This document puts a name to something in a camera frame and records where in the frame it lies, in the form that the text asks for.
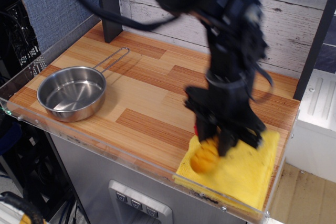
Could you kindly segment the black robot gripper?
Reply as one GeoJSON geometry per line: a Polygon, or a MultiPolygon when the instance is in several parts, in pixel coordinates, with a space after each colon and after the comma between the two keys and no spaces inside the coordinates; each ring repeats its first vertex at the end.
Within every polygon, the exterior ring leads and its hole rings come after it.
{"type": "Polygon", "coordinates": [[[254,78],[253,70],[241,73],[233,82],[208,71],[208,88],[185,88],[185,106],[196,115],[199,141],[217,136],[220,156],[225,156],[239,140],[253,148],[261,143],[266,126],[250,107],[254,78]]]}

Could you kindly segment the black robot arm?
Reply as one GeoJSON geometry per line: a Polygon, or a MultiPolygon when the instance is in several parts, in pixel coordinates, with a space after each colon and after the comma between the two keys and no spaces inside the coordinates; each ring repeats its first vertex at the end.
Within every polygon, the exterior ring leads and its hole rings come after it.
{"type": "Polygon", "coordinates": [[[267,44],[260,28],[259,0],[156,0],[167,12],[197,17],[207,32],[211,52],[207,88],[185,89],[185,105],[196,115],[199,141],[217,137],[226,155],[238,141],[257,148],[265,125],[250,100],[258,60],[267,44]]]}

